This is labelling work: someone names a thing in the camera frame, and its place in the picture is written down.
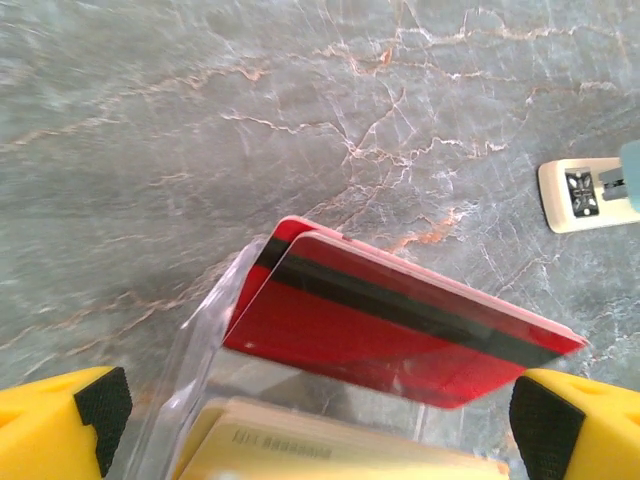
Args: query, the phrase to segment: red plastic card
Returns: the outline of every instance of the red plastic card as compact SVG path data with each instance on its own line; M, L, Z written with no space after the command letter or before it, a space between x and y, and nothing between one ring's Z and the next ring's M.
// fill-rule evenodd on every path
M585 343L555 322L295 218L279 225L252 269L224 342L443 408Z

